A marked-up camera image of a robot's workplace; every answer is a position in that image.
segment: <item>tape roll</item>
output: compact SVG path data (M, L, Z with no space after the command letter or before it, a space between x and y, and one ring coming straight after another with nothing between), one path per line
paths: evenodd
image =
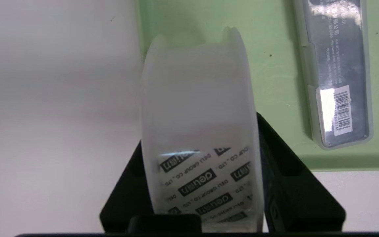
M236 28L223 43L147 53L141 110L144 168L155 213L195 213L203 231L262 229L254 97Z

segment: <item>deli logo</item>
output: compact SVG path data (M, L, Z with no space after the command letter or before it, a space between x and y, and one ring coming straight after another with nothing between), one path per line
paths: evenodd
M195 209L195 211L198 214L203 215L203 214L206 214L208 212L211 212L212 210L214 210L218 207L225 205L226 203L228 203L229 201L232 201L232 200L233 200L232 196L230 196L229 193L225 193L224 195L221 195L220 197L215 198L213 201L209 202L208 204L205 204L205 205Z
M230 176L232 176L233 180L237 182L238 180L242 179L243 177L247 176L249 174L249 167L251 164L248 162L245 165L242 165L241 167L237 168L235 171L230 173Z
M200 187L202 187L203 185L212 181L215 178L216 178L216 175L213 172L213 170L210 168L204 173L197 176L195 179L185 184L184 186L180 187L178 191L183 196L189 195L190 193L194 192L195 190L199 189Z
M161 163L161 167L165 173L171 171L173 168L177 167L179 164L184 162L186 159L190 158L194 153L198 152L198 150L192 150L187 153L181 153L179 155L173 155L164 162Z
M213 150L216 152L217 156L221 156L221 155L225 154L226 151L230 150L230 147L225 147L225 148L215 148L215 149L213 149Z
M181 214L182 212L177 207L173 207L169 209L167 213L177 215L177 214Z
M244 212L236 213L233 216L230 216L224 220L219 221L219 223L224 223L224 222L236 222L240 219L244 219L247 217L247 215Z

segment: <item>barcode label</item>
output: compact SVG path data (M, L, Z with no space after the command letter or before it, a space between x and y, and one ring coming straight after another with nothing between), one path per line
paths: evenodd
M334 136L353 131L349 85L334 90Z

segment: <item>green surface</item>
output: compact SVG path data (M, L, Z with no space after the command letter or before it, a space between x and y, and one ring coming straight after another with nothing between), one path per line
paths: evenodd
M379 170L379 0L367 2L374 137L326 151L311 139L296 22L290 0L138 0L141 51L163 34L174 46L220 42L225 27L244 40L257 111L312 170Z

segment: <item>white table surface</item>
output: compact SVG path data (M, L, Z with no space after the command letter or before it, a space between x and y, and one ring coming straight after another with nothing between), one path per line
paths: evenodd
M140 137L132 0L0 0L0 237L102 232ZM379 171L315 174L379 231Z

